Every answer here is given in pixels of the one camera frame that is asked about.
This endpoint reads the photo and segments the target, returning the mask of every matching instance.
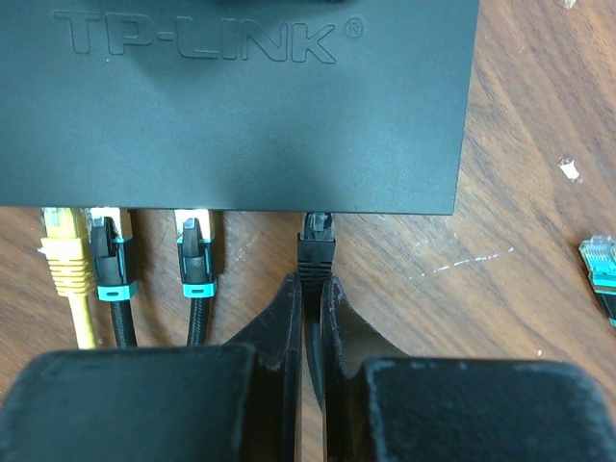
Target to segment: wooden desk surface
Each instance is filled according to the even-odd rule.
[[[616,7],[485,0],[453,217],[339,216],[335,273],[355,308],[414,355],[580,364],[616,413],[616,336],[578,256],[616,234]],[[558,167],[572,157],[582,183]],[[0,392],[36,354],[76,347],[39,247],[39,212],[0,210]],[[224,214],[225,271],[210,342],[230,338],[295,269],[297,215]],[[138,212],[143,345],[185,342],[172,213]],[[95,310],[102,345],[109,313]],[[303,457],[321,460],[307,368]]]

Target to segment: white debris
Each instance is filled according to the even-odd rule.
[[[508,250],[509,253],[514,252],[514,251],[515,251],[514,247],[509,247],[509,250]],[[501,255],[499,253],[495,253],[493,255],[488,255],[486,257],[474,257],[474,258],[469,258],[469,259],[466,259],[466,260],[460,260],[458,262],[451,263],[450,265],[445,265],[444,267],[433,269],[432,273],[436,274],[437,272],[449,270],[452,267],[455,268],[455,267],[459,267],[461,265],[466,265],[466,264],[469,264],[469,263],[472,263],[472,262],[486,262],[488,260],[493,260],[495,258],[500,258],[500,256]],[[421,274],[421,277],[425,277],[425,273],[424,272]],[[413,277],[412,276],[408,276],[408,279],[409,280],[413,280]]]
[[[571,181],[575,181],[577,183],[582,182],[581,175],[576,168],[576,162],[571,157],[563,157],[562,159],[560,159],[560,161],[558,162],[558,166],[565,174],[565,176]]]

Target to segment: tp-link logo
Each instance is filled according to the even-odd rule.
[[[247,60],[256,52],[275,62],[305,63],[314,57],[321,63],[336,63],[323,42],[336,29],[333,24],[309,31],[304,23],[282,22],[266,32],[251,20],[223,19],[199,24],[191,17],[179,16],[175,18],[174,30],[160,31],[145,14],[54,12],[54,17],[68,24],[75,53],[89,53],[90,29],[103,26],[112,55],[123,55],[129,46],[152,45],[157,39],[176,41],[178,52],[185,58]]]

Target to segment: black plastic casing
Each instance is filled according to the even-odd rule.
[[[91,229],[90,250],[96,284],[106,288],[129,286],[137,281],[135,241],[117,243],[111,229],[109,218],[105,218],[105,226]]]
[[[451,214],[478,0],[4,0],[0,205]]]
[[[212,244],[203,243],[197,227],[184,228],[177,245],[183,284],[212,284],[216,281],[212,262]]]
[[[297,270],[304,293],[321,296],[323,284],[331,278],[335,251],[336,241],[302,240],[297,235]]]

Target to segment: black foam padding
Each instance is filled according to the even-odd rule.
[[[250,346],[39,357],[0,413],[0,460],[241,460]]]
[[[522,361],[371,360],[375,460],[613,461],[616,434],[582,370]]]
[[[0,205],[450,214],[478,0],[4,0]]]

